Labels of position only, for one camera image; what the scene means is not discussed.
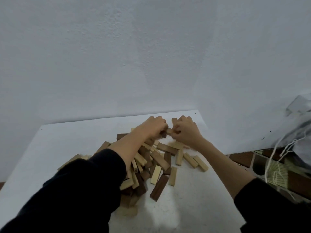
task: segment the black shirt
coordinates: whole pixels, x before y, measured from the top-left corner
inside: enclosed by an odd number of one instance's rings
[[[46,181],[0,233],[108,232],[110,215],[120,204],[119,187],[125,176],[124,161],[110,149],[89,160],[77,159]],[[259,179],[247,184],[234,203],[247,222],[242,232],[275,227],[297,230],[311,219],[306,205],[291,203]]]

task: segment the right hand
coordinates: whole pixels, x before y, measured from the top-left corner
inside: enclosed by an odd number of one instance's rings
[[[176,139],[176,141],[189,145],[193,149],[203,138],[196,123],[192,121],[192,118],[184,115],[181,116],[178,122],[173,126],[171,137]]]

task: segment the forearm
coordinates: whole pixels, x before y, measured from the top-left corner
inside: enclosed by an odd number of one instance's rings
[[[137,127],[131,133],[109,146],[109,149],[119,154],[128,170],[135,154],[147,138],[140,128]]]
[[[246,184],[255,179],[204,138],[194,148],[207,159],[233,199]]]

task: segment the left hand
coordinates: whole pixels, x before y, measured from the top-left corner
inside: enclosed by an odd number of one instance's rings
[[[146,139],[157,139],[160,136],[160,132],[168,129],[166,120],[162,116],[158,117],[149,117],[141,125],[137,126],[135,130],[139,130],[146,136]]]

